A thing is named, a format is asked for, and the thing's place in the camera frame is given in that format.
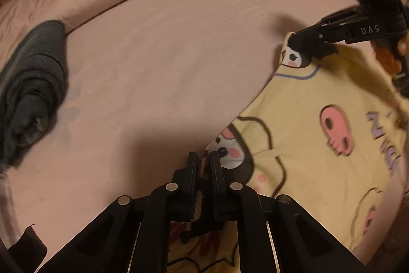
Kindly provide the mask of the right hand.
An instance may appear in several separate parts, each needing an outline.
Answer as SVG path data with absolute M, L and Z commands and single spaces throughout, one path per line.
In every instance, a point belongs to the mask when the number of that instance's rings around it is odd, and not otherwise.
M 397 44 L 398 52 L 401 56 L 405 56 L 409 53 L 409 32 L 405 37 L 402 37 Z

